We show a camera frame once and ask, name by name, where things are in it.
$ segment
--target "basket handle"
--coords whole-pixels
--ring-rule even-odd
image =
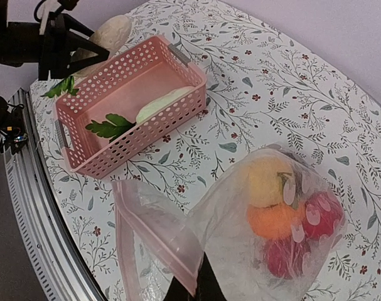
[[[55,128],[56,128],[56,134],[58,136],[59,146],[61,148],[62,147],[69,148],[67,139],[65,136],[65,131],[63,130],[63,124],[59,119],[55,121]]]
[[[191,60],[182,51],[180,51],[174,44],[169,44],[168,48],[172,52],[172,54],[174,54],[174,56],[177,57],[177,59],[181,61],[186,67],[191,62]]]

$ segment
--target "clear plastic bag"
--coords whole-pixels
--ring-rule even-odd
[[[140,182],[117,182],[114,194],[117,218],[125,216],[192,295],[205,252],[228,301],[301,300],[346,227],[326,181],[279,145],[231,166],[187,216]],[[136,204],[131,217],[123,212],[126,201]],[[139,217],[160,222],[136,227],[130,220]],[[118,256],[120,264],[127,260],[119,244]]]

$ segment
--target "black object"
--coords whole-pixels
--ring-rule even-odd
[[[207,255],[204,253],[203,263],[197,277],[196,295],[193,296],[174,277],[164,301],[227,301],[213,272]]]
[[[0,97],[0,133],[4,136],[0,153],[10,147],[12,154],[15,154],[27,143],[23,109],[23,105],[12,106]]]
[[[61,8],[71,10],[78,0],[59,0]],[[66,78],[69,75],[96,63],[105,61],[109,51],[71,32],[85,36],[94,32],[59,9],[50,13],[44,35],[40,35],[40,24],[7,22],[8,0],[0,0],[0,64],[19,67],[23,63],[39,63],[38,79]],[[72,61],[77,49],[91,51],[95,56]]]

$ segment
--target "floral tablecloth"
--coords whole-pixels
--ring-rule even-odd
[[[381,108],[346,76],[277,29],[214,0],[152,0],[131,11],[134,46],[163,34],[208,77],[208,107],[109,177],[70,174],[53,125],[57,81],[31,95],[60,209],[110,300],[125,300],[110,181],[138,179],[187,212],[234,162],[291,147],[343,201],[348,232],[304,300],[381,301]]]

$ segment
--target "pink plastic basket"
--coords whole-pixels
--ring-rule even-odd
[[[206,82],[204,72],[163,36],[111,59],[75,87],[77,96],[64,94],[56,101],[56,131],[70,170],[102,179],[202,111]],[[111,143],[85,129],[91,120],[102,122],[111,113],[134,123],[143,106],[185,86],[194,89]]]

